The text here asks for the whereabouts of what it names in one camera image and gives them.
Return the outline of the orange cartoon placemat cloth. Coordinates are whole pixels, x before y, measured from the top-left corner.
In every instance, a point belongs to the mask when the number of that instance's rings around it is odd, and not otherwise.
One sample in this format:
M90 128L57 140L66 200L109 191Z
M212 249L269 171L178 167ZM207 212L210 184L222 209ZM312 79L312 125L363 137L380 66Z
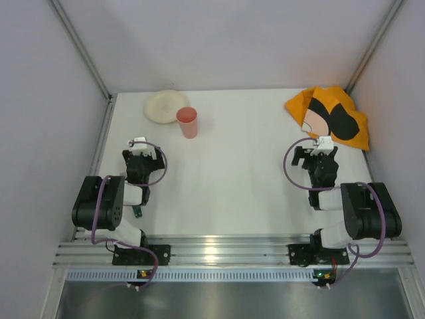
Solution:
M307 88L288 100L285 108L312 138L331 136L340 144L370 150L367 115L356 109L340 86Z

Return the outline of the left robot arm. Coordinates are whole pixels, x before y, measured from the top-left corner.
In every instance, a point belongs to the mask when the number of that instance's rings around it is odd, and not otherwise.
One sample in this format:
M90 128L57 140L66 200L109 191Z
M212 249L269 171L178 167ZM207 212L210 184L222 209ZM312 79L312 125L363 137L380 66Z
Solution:
M165 174L167 158L161 149L122 152L125 175L104 178L89 175L84 178L72 208L72 222L91 236L95 245L111 242L125 249L149 248L145 233L124 217L124 207L130 207L137 218L149 201L150 181L156 171Z

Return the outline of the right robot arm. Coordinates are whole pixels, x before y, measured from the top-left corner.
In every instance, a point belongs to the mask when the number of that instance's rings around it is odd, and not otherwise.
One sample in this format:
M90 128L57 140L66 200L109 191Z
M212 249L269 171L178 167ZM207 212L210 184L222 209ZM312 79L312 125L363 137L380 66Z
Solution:
M308 201L316 211L339 211L343 219L316 232L325 249L342 249L361 239L380 239L401 234L400 215L383 183L336 185L338 147L332 149L295 147L292 166L303 160L311 186Z

